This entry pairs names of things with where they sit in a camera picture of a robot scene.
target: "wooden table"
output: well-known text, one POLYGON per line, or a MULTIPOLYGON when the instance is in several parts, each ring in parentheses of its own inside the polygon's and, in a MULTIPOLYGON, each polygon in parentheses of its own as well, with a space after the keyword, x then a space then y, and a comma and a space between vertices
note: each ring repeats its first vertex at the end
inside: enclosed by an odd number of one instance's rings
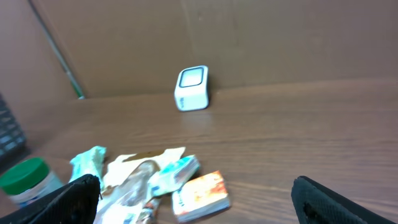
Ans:
MULTIPOLYGON (((398 222, 398 78, 252 86, 214 92, 206 110, 179 113, 171 94, 76 100, 23 122, 32 156, 64 181, 92 146, 119 154, 186 146, 203 174, 220 170, 228 211, 200 223, 298 223, 300 175, 398 222)), ((1 195, 1 215, 11 204, 1 195)), ((175 223, 166 198, 159 223, 175 223)))

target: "wall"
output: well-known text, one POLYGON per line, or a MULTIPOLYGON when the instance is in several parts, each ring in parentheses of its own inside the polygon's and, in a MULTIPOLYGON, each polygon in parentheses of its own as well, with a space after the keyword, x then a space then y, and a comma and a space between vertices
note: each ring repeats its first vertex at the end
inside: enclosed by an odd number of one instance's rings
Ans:
POLYGON ((33 0, 89 96, 394 76, 394 0, 33 0))
POLYGON ((26 0, 0 1, 0 92, 23 121, 76 99, 26 0))

